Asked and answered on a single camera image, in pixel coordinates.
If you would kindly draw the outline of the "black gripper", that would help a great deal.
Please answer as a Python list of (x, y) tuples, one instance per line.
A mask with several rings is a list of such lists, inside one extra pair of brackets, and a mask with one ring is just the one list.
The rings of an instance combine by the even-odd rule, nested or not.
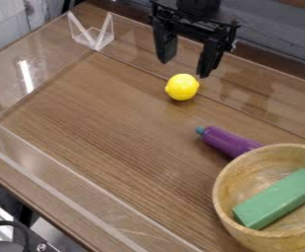
[(177, 35), (204, 41), (195, 73), (203, 79), (216, 68), (224, 42), (232, 43), (238, 21), (220, 9), (221, 0), (149, 0), (155, 52), (165, 64), (176, 55)]

